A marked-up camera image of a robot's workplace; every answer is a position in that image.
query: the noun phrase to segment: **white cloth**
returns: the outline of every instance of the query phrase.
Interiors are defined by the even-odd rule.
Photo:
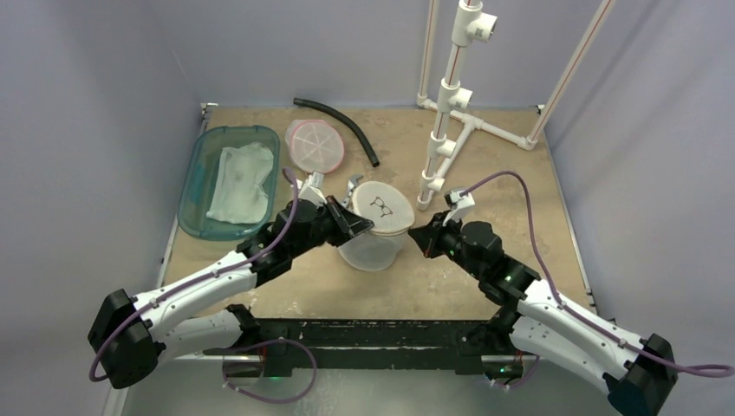
[[[263,219],[268,210],[263,182],[272,169],[273,152],[260,143],[223,148],[206,216],[233,224],[254,224]]]

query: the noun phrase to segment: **white wall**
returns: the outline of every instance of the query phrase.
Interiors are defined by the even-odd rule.
[[[547,129],[600,311],[684,364],[735,364],[733,13],[619,1]],[[732,414],[734,387],[682,375],[662,414]]]
[[[304,96],[346,106],[415,105],[427,0],[151,0],[201,101],[287,106]],[[495,0],[488,44],[475,42],[462,82],[476,106],[546,102],[599,1]],[[436,97],[456,0],[439,11]]]
[[[87,332],[155,281],[198,105],[146,3],[0,9],[0,414],[99,415]]]

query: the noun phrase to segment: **speckled surface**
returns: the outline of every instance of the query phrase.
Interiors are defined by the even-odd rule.
[[[325,194],[341,199],[347,178],[355,173],[364,180],[379,180],[394,186],[412,202],[419,189],[419,176],[426,162],[426,142],[434,113],[419,109],[345,109],[365,132],[381,159],[373,168],[354,135],[338,121],[310,109],[217,108],[209,127],[258,124],[275,130],[283,139],[295,119],[324,119],[345,141],[341,166],[327,175]],[[525,135],[533,127],[531,111],[474,112],[495,126]],[[453,120],[447,134],[456,138],[462,125]],[[281,166],[291,165],[284,146]],[[561,197],[549,161],[545,140],[528,152],[509,142],[474,132],[447,174],[444,189],[471,185],[490,173],[511,169],[527,181],[533,201],[537,241],[559,289],[572,300],[587,305],[582,274],[564,215]],[[477,207],[467,220],[482,219],[493,225],[511,256],[540,270],[529,243],[523,192],[513,178],[500,178],[473,193]],[[279,183],[274,211],[289,200],[284,179]],[[435,196],[416,224],[425,224],[434,212],[446,208]],[[237,241],[208,242],[177,230],[166,283],[172,283],[217,261]],[[231,303],[252,306],[259,317],[354,318],[354,319],[489,319],[498,307],[485,299],[477,282],[445,258],[427,260],[409,241],[395,263],[379,273],[352,269],[333,247],[325,246],[295,260],[293,269],[261,288],[233,296],[201,315],[219,311]]]

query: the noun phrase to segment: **purple cable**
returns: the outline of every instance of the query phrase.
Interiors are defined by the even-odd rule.
[[[312,369],[311,380],[309,381],[309,384],[306,386],[306,388],[304,388],[299,394],[293,397],[289,397],[288,399],[272,399],[270,397],[264,397],[259,394],[248,392],[247,390],[243,390],[240,387],[237,387],[234,384],[232,384],[230,379],[227,378],[227,372],[225,371],[226,370],[225,364],[222,365],[222,379],[224,380],[224,385],[231,388],[237,393],[244,394],[252,399],[260,400],[264,403],[270,403],[271,405],[284,405],[286,403],[292,403],[294,401],[301,399],[303,396],[305,396],[309,391],[311,391],[311,387],[313,387],[314,383],[316,382],[316,358],[314,357],[314,354],[312,354],[311,351],[309,351],[309,349],[306,348],[306,346],[303,345],[301,342],[288,340],[285,338],[278,338],[276,340],[260,342],[258,344],[250,345],[248,347],[228,348],[228,351],[244,353],[252,349],[268,347],[270,345],[275,345],[275,344],[290,344],[295,347],[299,347],[300,349],[303,350],[303,352],[306,353],[306,355],[309,357],[309,360],[311,361],[311,369]]]
[[[622,338],[606,330],[600,325],[597,325],[596,323],[584,317],[582,314],[570,308],[563,301],[562,297],[559,295],[559,292],[556,291],[556,285],[554,284],[554,280],[551,278],[551,273],[549,273],[549,268],[546,267],[546,263],[543,262],[543,259],[541,258],[541,254],[538,252],[538,247],[536,244],[536,233],[534,232],[534,226],[533,226],[533,212],[531,210],[530,194],[529,194],[528,186],[526,185],[524,179],[521,178],[519,174],[513,171],[496,172],[488,176],[487,178],[480,180],[479,182],[477,182],[477,184],[470,186],[465,191],[460,193],[459,196],[464,197],[464,195],[478,189],[480,186],[486,184],[487,182],[490,182],[491,180],[497,177],[503,176],[503,175],[510,175],[513,178],[518,179],[518,182],[521,183],[521,186],[524,189],[524,196],[526,198],[526,211],[528,212],[530,245],[533,248],[533,254],[534,256],[536,256],[536,260],[538,260],[538,263],[541,264],[541,269],[543,270],[544,275],[546,275],[546,281],[549,282],[549,287],[551,288],[551,294],[554,296],[554,299],[556,300],[558,304],[563,305],[563,310],[567,311],[570,315],[574,316],[577,320],[589,326],[590,328],[594,329],[595,331],[599,332],[600,334],[605,335],[606,337],[608,337],[610,340],[612,340],[616,344],[618,345],[622,344],[623,347],[629,349],[630,351],[633,351],[634,353],[638,355],[643,355],[649,360],[656,361],[659,364],[662,364],[666,367],[673,368],[679,373],[687,373],[691,375],[696,375],[698,377],[707,377],[707,378],[713,378],[713,379],[731,377],[732,375],[735,374],[735,368],[733,368],[732,366],[728,366],[726,364],[701,364],[701,365],[696,365],[696,366],[682,366],[675,362],[664,360],[663,358],[660,358],[656,355],[650,354],[647,351],[643,351],[640,348],[637,348],[637,347],[634,347],[628,344]]]
[[[289,230],[289,227],[291,226],[291,223],[294,220],[294,217],[296,216],[296,207],[298,206],[298,183],[296,182],[296,175],[294,174],[294,171],[290,167],[284,167],[282,170],[283,176],[293,185],[293,191],[294,191],[294,198],[293,198],[293,204],[291,205],[291,211],[289,212],[289,218],[286,220],[286,224],[283,226],[283,229],[280,233],[276,236],[276,238],[268,244],[267,247],[260,250],[255,256],[246,258],[240,263],[235,263],[227,267],[223,267],[219,270],[219,273],[222,272],[228,272],[232,271],[234,269],[240,268],[245,266],[246,264],[250,264],[251,262],[258,260],[258,258],[264,256],[269,251],[273,250],[273,247],[276,247],[276,244],[280,243],[283,239],[283,236],[286,234],[286,231]],[[181,290],[191,288],[191,286],[195,284],[202,283],[204,280],[207,280],[211,277],[214,277],[214,274],[212,272],[204,273],[204,275],[194,277],[192,280],[182,283],[179,286],[169,290],[166,293],[161,294],[160,296],[156,297],[155,302],[163,302],[168,297],[173,296],[177,293],[179,293]],[[125,321],[123,321],[120,326],[118,326],[112,334],[102,343],[100,346],[100,349],[97,351],[97,355],[94,357],[94,360],[92,360],[92,367],[89,369],[89,379],[92,382],[99,382],[103,380],[107,380],[107,375],[97,375],[97,366],[100,365],[100,361],[102,360],[102,356],[105,354],[107,349],[109,348],[112,341],[117,338],[120,333],[125,330],[133,321],[135,321],[137,318],[139,318],[141,315],[145,314],[148,310],[150,310],[153,307],[152,303],[146,303],[140,309],[133,312]]]

